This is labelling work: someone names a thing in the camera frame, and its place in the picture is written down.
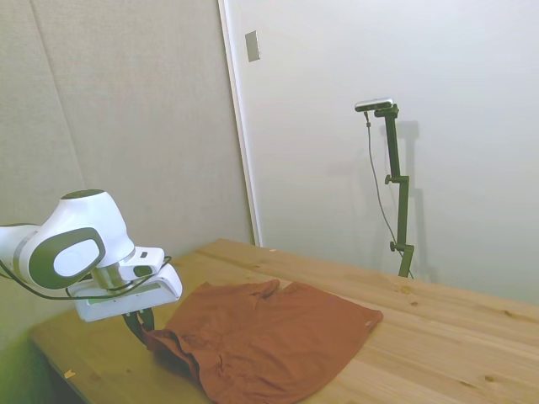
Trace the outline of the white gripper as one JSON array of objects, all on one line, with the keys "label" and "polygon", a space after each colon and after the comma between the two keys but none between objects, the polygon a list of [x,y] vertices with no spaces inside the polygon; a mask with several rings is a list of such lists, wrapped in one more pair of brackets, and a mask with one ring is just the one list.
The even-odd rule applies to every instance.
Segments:
[{"label": "white gripper", "polygon": [[[100,289],[93,280],[73,286],[73,296],[87,299],[75,300],[79,317],[86,322],[95,322],[113,316],[122,316],[130,332],[144,341],[142,328],[147,332],[155,329],[151,308],[177,301],[183,292],[180,277],[172,265],[166,265],[157,274],[126,294],[112,297]],[[137,312],[141,311],[141,323]]]}]

